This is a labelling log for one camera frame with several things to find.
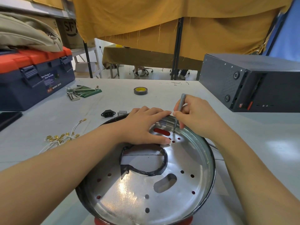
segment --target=black electronic device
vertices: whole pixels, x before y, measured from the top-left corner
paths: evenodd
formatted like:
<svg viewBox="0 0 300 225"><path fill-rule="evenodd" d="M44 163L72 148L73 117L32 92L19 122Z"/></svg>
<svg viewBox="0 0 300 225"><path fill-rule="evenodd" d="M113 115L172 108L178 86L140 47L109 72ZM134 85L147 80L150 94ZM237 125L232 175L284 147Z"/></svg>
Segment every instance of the black electronic device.
<svg viewBox="0 0 300 225"><path fill-rule="evenodd" d="M22 115L20 111L0 113L0 131L19 119Z"/></svg>
<svg viewBox="0 0 300 225"><path fill-rule="evenodd" d="M299 62L206 54L199 82L233 112L300 113Z"/></svg>

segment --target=sneaker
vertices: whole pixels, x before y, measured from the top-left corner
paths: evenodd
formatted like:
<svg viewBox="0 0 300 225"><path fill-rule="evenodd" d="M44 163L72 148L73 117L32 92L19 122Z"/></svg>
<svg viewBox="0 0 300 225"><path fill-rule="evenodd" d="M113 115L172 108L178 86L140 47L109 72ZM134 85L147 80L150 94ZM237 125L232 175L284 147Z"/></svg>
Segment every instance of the sneaker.
<svg viewBox="0 0 300 225"><path fill-rule="evenodd" d="M140 74L140 76L144 76L147 74L147 71L146 70L142 70L142 73Z"/></svg>
<svg viewBox="0 0 300 225"><path fill-rule="evenodd" d="M185 76L179 75L179 78L185 80Z"/></svg>

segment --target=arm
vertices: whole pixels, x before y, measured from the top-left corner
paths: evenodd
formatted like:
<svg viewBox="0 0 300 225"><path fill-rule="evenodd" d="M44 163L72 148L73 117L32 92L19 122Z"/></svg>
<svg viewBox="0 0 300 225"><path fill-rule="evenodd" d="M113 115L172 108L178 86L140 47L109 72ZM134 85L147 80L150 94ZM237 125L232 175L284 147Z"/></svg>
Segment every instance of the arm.
<svg viewBox="0 0 300 225"><path fill-rule="evenodd" d="M133 109L125 119L106 124L62 146L0 172L1 224L38 225L121 142L169 144L149 133L170 111Z"/></svg>
<svg viewBox="0 0 300 225"><path fill-rule="evenodd" d="M299 224L300 201L268 170L255 152L207 101L187 95L180 127L211 139L222 154L249 224Z"/></svg>

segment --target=stainless steel base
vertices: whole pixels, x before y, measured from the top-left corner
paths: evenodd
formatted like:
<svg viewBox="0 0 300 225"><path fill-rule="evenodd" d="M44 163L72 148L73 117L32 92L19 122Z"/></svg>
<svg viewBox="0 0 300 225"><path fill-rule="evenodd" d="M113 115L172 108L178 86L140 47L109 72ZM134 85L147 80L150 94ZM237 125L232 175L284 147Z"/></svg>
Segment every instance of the stainless steel base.
<svg viewBox="0 0 300 225"><path fill-rule="evenodd" d="M168 116L149 131L160 135L153 129L164 129L172 140L170 145L160 145L168 155L167 167L161 175L146 176L130 170L121 178L120 153L130 145L120 144L84 178L76 192L92 215L107 224L174 224L193 215L204 204L215 180L213 153L206 140L190 129L177 127L172 132L174 121L174 117ZM130 149L123 155L127 157L122 164L153 171L163 161L157 151L160 147L134 146L132 152Z"/></svg>

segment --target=right hand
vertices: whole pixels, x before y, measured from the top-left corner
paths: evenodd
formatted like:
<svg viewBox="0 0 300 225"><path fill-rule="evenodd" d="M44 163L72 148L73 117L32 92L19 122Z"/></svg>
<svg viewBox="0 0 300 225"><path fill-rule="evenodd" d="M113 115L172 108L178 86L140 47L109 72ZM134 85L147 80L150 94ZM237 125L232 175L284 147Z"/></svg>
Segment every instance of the right hand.
<svg viewBox="0 0 300 225"><path fill-rule="evenodd" d="M181 129L187 126L199 136L214 141L224 129L229 128L206 100L186 95L187 104L182 112L177 111L179 103L180 100L174 107L173 115L178 119Z"/></svg>

